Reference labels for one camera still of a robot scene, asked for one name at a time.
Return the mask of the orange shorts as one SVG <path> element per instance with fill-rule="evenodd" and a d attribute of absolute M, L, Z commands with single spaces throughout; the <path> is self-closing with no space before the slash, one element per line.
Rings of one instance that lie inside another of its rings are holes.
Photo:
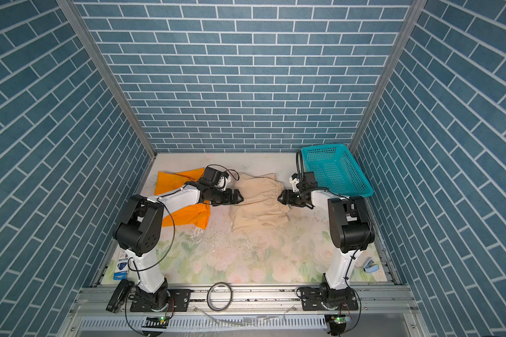
<path fill-rule="evenodd" d="M 164 212 L 162 227 L 195 225 L 202 230 L 207 228 L 210 206 L 199 203 L 199 192 L 191 187 L 189 190 L 181 190 L 185 183 L 197 181 L 204 172 L 203 168 L 197 168 L 177 174 L 157 174 L 155 196 L 163 195 L 162 202 L 168 208 Z"/>

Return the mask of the beige shorts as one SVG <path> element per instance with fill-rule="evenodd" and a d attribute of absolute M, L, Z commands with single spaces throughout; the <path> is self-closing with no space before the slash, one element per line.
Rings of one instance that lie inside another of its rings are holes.
<path fill-rule="evenodd" d="M 278 201 L 284 185 L 275 173 L 262 176 L 242 173 L 234 186 L 242 195 L 243 201 L 232 206 L 229 213 L 233 232 L 254 232 L 281 227 L 289 222 L 289 206 Z"/>

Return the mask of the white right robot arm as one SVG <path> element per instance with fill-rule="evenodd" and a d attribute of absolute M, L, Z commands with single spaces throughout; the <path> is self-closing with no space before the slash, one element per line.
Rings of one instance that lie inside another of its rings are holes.
<path fill-rule="evenodd" d="M 328 188 L 284 190 L 278 197 L 281 204 L 327 212 L 333 259 L 324 274 L 329 289 L 350 287 L 353 268 L 360 255 L 375 241 L 375 234 L 366 216 L 358 208 L 358 199 L 331 192 Z"/>

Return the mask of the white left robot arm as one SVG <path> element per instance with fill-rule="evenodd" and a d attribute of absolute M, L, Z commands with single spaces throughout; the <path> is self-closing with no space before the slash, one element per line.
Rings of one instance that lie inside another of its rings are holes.
<path fill-rule="evenodd" d="M 121 210 L 114 238 L 125 250 L 128 268 L 139 277 L 140 290 L 156 293 L 166 281 L 156 252 L 164 217 L 195 204 L 221 206 L 242 201 L 239 190 L 196 182 L 161 195 L 131 197 Z"/>

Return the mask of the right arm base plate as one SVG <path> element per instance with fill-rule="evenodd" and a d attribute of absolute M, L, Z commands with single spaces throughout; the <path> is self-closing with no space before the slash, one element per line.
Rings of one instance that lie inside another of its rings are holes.
<path fill-rule="evenodd" d="M 301 286 L 295 294 L 302 304 L 303 311 L 358 310 L 358 298 L 350 289 L 318 289 Z"/>

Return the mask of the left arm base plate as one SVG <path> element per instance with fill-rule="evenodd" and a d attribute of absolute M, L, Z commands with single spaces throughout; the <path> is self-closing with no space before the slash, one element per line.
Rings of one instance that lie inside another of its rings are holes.
<path fill-rule="evenodd" d="M 141 295 L 139 290 L 128 296 L 131 304 L 130 311 L 133 313 L 185 313 L 191 300 L 191 289 L 167 289 L 163 306 L 154 304 L 146 296 Z"/>

